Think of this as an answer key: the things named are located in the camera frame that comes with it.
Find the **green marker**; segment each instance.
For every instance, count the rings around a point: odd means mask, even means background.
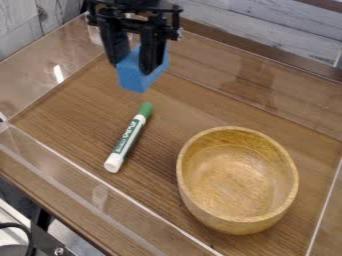
[[[131,147],[139,137],[141,131],[146,125],[146,121],[152,116],[154,106],[150,102],[145,102],[141,106],[138,115],[123,134],[123,137],[113,150],[113,153],[105,163],[105,168],[111,173],[118,173],[123,165],[126,156],[130,152]]]

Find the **metal screw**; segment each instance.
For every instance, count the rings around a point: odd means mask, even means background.
[[[65,249],[63,248],[58,248],[57,250],[55,250],[55,255],[57,256],[62,256],[65,254]]]

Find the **blue block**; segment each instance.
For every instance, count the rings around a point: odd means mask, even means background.
[[[169,68],[169,50],[166,49],[165,52],[164,64],[150,75],[145,75],[139,69],[139,52],[141,46],[138,46],[129,56],[117,64],[117,69],[121,86],[134,92],[145,93]]]

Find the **marker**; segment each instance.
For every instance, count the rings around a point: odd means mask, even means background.
[[[113,150],[113,153],[105,163],[105,168],[111,173],[118,173],[123,165],[126,156],[133,148],[135,141],[138,140],[142,129],[146,125],[146,121],[152,116],[154,106],[150,102],[145,102],[141,106],[138,115],[123,134],[123,137]]]

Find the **wooden table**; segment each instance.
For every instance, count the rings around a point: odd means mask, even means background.
[[[0,82],[15,87],[11,103],[0,97],[11,118],[2,175],[110,255],[339,255],[341,85],[188,33],[169,73],[135,94],[119,88],[90,33],[81,17],[0,65]],[[143,101],[156,114],[113,175],[103,162]],[[184,144],[225,125],[272,136],[300,170],[289,214],[250,236],[205,227],[178,192]]]

